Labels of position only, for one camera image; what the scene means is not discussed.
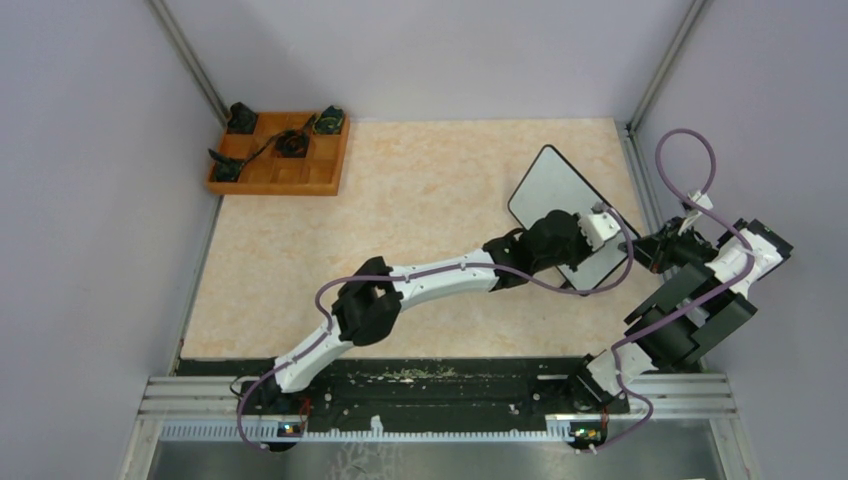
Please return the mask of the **dark object top-left compartment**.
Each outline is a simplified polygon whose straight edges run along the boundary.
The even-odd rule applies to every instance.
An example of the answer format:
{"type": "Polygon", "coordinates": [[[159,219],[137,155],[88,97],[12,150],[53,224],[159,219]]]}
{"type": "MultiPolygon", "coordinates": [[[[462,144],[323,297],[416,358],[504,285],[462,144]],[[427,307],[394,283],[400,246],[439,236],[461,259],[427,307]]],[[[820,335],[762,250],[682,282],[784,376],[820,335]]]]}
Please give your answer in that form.
{"type": "Polygon", "coordinates": [[[229,107],[227,134],[252,135],[258,123],[258,114],[242,102],[229,107]]]}

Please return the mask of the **right corner aluminium post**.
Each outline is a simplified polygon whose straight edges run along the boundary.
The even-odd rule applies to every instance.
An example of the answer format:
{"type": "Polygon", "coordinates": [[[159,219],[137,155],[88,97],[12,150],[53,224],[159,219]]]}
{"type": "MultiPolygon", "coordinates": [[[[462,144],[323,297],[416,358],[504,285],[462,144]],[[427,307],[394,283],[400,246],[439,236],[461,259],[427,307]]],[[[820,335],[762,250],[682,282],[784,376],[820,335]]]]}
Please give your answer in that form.
{"type": "Polygon", "coordinates": [[[634,113],[626,122],[628,132],[638,132],[645,123],[647,116],[657,103],[691,38],[712,4],[713,1],[711,0],[695,0],[690,2],[668,48],[655,69],[640,101],[637,103],[634,113]]]}

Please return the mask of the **black framed whiteboard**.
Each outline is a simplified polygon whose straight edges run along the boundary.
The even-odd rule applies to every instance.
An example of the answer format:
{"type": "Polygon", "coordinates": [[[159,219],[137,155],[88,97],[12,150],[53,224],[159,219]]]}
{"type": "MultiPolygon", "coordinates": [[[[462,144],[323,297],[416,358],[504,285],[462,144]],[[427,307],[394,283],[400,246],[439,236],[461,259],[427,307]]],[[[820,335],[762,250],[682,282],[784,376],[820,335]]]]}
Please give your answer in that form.
{"type": "Polygon", "coordinates": [[[552,210],[584,214],[597,203],[609,205],[621,222],[622,231],[600,250],[593,252],[576,269],[552,267],[565,279],[563,286],[578,291],[600,288],[628,254],[619,250],[621,242],[640,238],[638,231],[559,150],[546,145],[537,154],[507,201],[507,210],[525,231],[552,210]]]}

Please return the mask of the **dark object left compartment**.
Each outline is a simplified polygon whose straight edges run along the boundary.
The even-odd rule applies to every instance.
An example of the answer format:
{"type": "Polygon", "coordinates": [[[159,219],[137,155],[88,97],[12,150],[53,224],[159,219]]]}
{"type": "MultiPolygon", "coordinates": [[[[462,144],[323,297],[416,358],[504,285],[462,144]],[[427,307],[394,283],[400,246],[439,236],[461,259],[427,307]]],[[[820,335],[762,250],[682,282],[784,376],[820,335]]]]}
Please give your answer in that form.
{"type": "Polygon", "coordinates": [[[244,159],[229,157],[212,149],[208,149],[207,153],[214,163],[212,169],[212,180],[214,182],[234,183],[239,180],[245,166],[244,159]]]}

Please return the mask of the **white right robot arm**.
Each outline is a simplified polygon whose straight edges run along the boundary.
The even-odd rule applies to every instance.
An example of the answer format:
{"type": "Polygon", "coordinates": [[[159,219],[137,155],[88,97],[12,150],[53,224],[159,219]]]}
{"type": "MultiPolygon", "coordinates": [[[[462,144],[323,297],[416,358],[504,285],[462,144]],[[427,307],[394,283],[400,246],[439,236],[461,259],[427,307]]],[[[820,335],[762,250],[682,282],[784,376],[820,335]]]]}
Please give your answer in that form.
{"type": "Polygon", "coordinates": [[[597,357],[586,356],[563,385],[576,412],[597,411],[646,372],[689,370],[756,313],[751,286],[784,264],[793,246],[758,220],[737,220],[712,244],[674,217],[635,242],[640,265],[676,274],[625,319],[626,336],[646,336],[597,357]]]}

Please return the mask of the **dark object centre compartment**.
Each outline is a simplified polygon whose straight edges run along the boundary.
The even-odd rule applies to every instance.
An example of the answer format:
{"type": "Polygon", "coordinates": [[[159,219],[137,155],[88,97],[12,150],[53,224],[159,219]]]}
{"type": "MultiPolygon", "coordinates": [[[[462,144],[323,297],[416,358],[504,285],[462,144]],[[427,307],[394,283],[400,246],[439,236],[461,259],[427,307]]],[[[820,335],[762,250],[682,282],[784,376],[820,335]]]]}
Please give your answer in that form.
{"type": "Polygon", "coordinates": [[[289,129],[281,132],[274,141],[274,152],[282,158],[305,158],[310,137],[302,129],[289,129]]]}

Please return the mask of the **aluminium front rail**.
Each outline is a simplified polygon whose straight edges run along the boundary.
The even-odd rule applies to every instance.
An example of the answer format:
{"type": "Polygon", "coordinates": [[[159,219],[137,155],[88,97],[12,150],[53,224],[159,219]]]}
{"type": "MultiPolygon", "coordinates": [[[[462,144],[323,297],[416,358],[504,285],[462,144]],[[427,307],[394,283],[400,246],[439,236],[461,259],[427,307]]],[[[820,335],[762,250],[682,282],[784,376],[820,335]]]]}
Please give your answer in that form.
{"type": "MultiPolygon", "coordinates": [[[[253,442],[262,448],[298,442],[556,442],[576,441],[576,431],[601,417],[595,413],[543,413],[525,417],[515,402],[426,407],[419,418],[409,407],[371,412],[353,403],[321,422],[316,413],[239,415],[238,400],[222,377],[161,377],[148,382],[137,417],[159,421],[161,438],[174,441],[253,442]]],[[[735,400],[718,374],[655,375],[632,385],[623,412],[609,414],[621,424],[648,421],[734,420],[735,400]]]]}

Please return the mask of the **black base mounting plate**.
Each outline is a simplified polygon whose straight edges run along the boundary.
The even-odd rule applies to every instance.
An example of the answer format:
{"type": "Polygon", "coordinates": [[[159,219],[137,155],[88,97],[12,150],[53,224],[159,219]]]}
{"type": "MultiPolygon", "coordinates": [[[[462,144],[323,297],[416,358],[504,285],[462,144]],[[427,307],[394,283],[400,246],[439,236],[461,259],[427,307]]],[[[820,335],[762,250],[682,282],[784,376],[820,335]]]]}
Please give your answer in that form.
{"type": "Polygon", "coordinates": [[[542,431],[553,414],[629,412],[625,399],[597,411],[572,405],[567,377],[582,360],[340,359],[301,392],[250,394],[244,416],[293,416],[310,433],[365,431],[373,417],[387,433],[508,433],[542,431]]]}

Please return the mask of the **left corner aluminium post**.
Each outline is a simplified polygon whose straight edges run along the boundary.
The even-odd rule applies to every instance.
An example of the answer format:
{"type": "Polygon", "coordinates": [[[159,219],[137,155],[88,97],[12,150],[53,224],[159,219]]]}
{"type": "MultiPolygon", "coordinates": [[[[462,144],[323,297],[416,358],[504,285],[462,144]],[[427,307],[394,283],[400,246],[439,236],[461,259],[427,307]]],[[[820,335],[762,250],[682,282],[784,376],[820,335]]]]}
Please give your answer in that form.
{"type": "Polygon", "coordinates": [[[199,55],[196,53],[170,6],[163,0],[145,0],[144,3],[157,21],[165,38],[190,75],[201,96],[206,101],[214,118],[225,128],[229,112],[227,105],[215,87],[210,75],[202,65],[199,55]]]}

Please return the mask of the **corner aluminium post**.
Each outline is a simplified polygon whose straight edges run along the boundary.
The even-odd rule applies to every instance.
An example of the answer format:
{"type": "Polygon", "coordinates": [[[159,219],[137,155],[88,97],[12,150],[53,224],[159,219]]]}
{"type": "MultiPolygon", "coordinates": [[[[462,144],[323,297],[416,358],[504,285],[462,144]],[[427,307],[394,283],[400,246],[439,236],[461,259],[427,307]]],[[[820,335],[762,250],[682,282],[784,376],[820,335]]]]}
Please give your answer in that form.
{"type": "Polygon", "coordinates": [[[157,21],[165,38],[190,75],[201,96],[206,101],[214,118],[225,128],[229,112],[227,105],[215,87],[210,75],[202,65],[199,55],[196,53],[170,6],[163,0],[145,0],[144,3],[157,21]]]}
{"type": "Polygon", "coordinates": [[[640,101],[637,103],[634,113],[626,122],[628,132],[638,132],[645,123],[647,116],[657,103],[691,38],[712,4],[713,1],[711,0],[695,0],[690,2],[668,48],[655,69],[640,101]]]}

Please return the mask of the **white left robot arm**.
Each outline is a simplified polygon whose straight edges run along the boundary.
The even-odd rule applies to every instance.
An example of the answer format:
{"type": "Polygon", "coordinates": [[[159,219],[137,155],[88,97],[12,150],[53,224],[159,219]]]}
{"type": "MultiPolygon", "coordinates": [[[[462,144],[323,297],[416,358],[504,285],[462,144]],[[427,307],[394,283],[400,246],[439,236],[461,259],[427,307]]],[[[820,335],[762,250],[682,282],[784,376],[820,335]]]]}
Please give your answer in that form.
{"type": "Polygon", "coordinates": [[[330,363],[354,347],[383,341],[398,317],[425,302],[465,293],[491,293],[535,282],[557,266],[576,267],[594,252],[578,214],[553,210],[530,228],[517,228],[482,248],[418,266],[390,266],[381,256],[319,289],[325,322],[292,352],[275,359],[250,390],[277,414],[292,411],[300,392],[330,363]]]}

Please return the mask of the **orange compartment tray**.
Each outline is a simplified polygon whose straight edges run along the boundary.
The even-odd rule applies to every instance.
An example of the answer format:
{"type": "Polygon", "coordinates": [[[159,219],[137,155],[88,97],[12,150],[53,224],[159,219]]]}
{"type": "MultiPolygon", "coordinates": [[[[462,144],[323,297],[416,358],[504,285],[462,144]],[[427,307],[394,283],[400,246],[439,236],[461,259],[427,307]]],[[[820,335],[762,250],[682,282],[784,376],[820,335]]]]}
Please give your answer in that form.
{"type": "Polygon", "coordinates": [[[216,195],[335,196],[351,121],[343,110],[260,112],[209,150],[205,186],[216,195]]]}

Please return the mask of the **dark object top-right compartment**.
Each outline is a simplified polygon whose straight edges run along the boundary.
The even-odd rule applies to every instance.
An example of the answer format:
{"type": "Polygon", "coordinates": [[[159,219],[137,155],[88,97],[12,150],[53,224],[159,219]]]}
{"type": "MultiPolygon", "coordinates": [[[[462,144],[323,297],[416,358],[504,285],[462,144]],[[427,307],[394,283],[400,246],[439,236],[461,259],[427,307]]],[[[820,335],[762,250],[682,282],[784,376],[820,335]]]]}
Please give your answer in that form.
{"type": "Polygon", "coordinates": [[[312,132],[316,135],[337,135],[341,132],[344,121],[344,110],[331,105],[314,115],[312,132]]]}

